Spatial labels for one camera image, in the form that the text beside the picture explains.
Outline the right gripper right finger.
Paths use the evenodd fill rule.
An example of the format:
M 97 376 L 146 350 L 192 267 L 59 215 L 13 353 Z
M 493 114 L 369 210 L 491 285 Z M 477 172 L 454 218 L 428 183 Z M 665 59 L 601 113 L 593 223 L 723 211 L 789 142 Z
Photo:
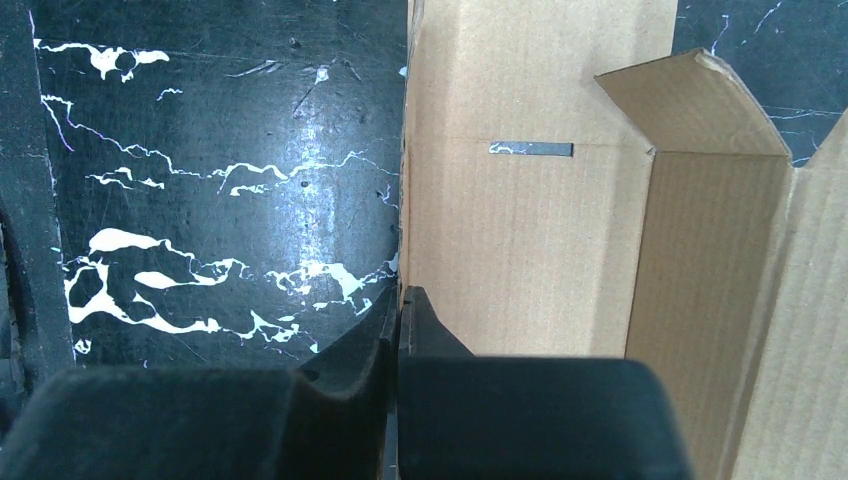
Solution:
M 689 479 L 669 398 L 621 358 L 473 354 L 409 287 L 400 316 L 404 479 Z

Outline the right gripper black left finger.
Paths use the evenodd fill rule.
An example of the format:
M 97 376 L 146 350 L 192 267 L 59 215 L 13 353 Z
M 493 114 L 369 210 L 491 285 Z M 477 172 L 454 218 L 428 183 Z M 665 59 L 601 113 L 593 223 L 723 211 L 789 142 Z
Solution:
M 5 479 L 377 479 L 398 298 L 302 366 L 99 367 L 43 384 L 4 439 Z

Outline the brown cardboard box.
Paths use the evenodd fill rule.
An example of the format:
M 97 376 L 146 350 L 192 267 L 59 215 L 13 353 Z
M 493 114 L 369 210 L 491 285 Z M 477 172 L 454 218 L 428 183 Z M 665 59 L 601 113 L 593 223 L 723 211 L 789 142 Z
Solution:
M 400 275 L 647 365 L 689 479 L 847 475 L 847 5 L 414 1 Z

